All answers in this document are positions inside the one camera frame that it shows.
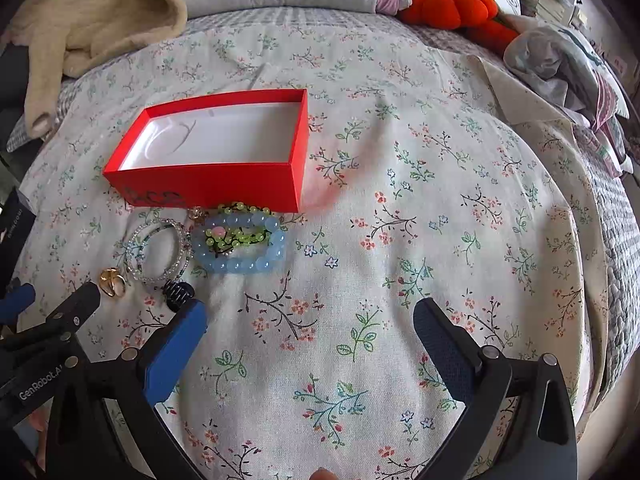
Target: red box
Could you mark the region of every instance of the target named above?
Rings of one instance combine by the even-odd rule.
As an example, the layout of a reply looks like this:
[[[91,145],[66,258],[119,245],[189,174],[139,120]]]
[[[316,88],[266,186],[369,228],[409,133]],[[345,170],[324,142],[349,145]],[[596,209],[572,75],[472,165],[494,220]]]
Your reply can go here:
[[[299,212],[306,99],[305,89],[250,90],[145,108],[103,175],[133,206],[213,208],[238,200]]]

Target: light blue bead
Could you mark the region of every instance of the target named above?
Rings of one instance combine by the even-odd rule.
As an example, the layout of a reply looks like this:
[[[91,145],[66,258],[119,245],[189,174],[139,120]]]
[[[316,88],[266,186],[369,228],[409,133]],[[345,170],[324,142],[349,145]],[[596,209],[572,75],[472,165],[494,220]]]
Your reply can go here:
[[[264,213],[262,211],[257,211],[251,215],[251,222],[255,226],[261,226],[264,225],[264,218]]]
[[[222,225],[223,223],[222,216],[220,215],[207,216],[204,221],[205,228],[207,229],[213,229],[216,225]]]
[[[240,272],[243,274],[249,274],[254,272],[255,270],[255,262],[251,258],[243,258],[240,262]]]
[[[226,272],[231,272],[232,274],[237,274],[240,272],[240,263],[242,260],[240,258],[229,258],[226,262]]]
[[[280,227],[280,222],[278,222],[278,219],[275,216],[269,216],[264,221],[264,226],[267,229],[267,231],[273,233],[274,231],[277,231],[278,228]]]
[[[226,272],[226,261],[228,258],[226,256],[219,256],[215,260],[211,262],[211,270],[213,272],[223,273]]]
[[[193,247],[194,253],[207,249],[206,236],[201,229],[195,230],[191,233],[191,246]]]
[[[207,249],[200,249],[200,250],[194,251],[194,256],[196,257],[196,260],[198,260],[201,264],[205,265],[207,262],[211,260],[211,257],[213,256],[213,254],[210,253],[209,250]]]
[[[276,232],[271,233],[269,241],[271,242],[271,245],[284,244],[285,236],[284,231],[278,229]]]
[[[271,246],[267,249],[265,256],[269,261],[277,262],[284,258],[284,248],[280,246]]]
[[[238,218],[238,227],[251,227],[254,224],[249,213],[239,214]]]
[[[270,266],[269,261],[264,256],[259,256],[258,258],[256,258],[255,270],[257,272],[265,272],[266,270],[270,270],[269,266]]]

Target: floral bedsheet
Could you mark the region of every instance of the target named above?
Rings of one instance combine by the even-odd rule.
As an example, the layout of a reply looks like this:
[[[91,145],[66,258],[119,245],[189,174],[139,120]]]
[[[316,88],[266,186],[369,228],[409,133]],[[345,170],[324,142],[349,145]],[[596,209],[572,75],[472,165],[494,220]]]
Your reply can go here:
[[[590,231],[574,220],[572,184],[560,191],[498,118],[477,58],[383,16],[261,9],[194,20],[78,85],[21,188],[38,214],[17,267],[38,294],[22,328],[122,267],[142,222],[187,221],[131,208],[102,176],[143,107],[250,88],[310,95],[304,212],[281,216],[284,270],[185,273],[209,329],[157,409],[207,478],[305,479],[318,466],[344,480],[415,478],[464,408],[412,327],[427,296],[478,344],[555,354],[575,419],[587,411],[600,366],[578,240]],[[150,250],[168,258],[172,247]],[[92,360],[112,359],[171,315],[159,290],[131,282],[124,298],[102,298],[79,338]],[[470,474],[491,463],[511,413],[505,403]]]

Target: pink bead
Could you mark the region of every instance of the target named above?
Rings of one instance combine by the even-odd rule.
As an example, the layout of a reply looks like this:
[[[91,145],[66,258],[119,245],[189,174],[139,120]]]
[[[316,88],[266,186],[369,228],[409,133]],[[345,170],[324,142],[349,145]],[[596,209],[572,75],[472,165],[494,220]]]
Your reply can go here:
[[[222,226],[216,226],[211,230],[211,234],[219,238],[224,238],[226,235],[226,229]]]

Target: blue bead bracelet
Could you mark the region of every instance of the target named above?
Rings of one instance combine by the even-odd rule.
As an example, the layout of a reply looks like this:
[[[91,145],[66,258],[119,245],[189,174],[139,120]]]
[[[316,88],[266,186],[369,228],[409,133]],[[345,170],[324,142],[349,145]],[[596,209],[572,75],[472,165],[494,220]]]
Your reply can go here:
[[[207,245],[207,230],[215,227],[223,227],[226,230],[236,228],[264,227],[267,231],[265,241],[268,240],[267,250],[261,256],[237,258],[222,254],[216,254]],[[191,243],[194,257],[209,272],[215,274],[252,274],[255,272],[269,272],[276,262],[284,259],[286,234],[280,229],[280,222],[275,216],[263,211],[243,213],[233,211],[230,213],[207,217],[204,226],[195,228],[191,233]]]

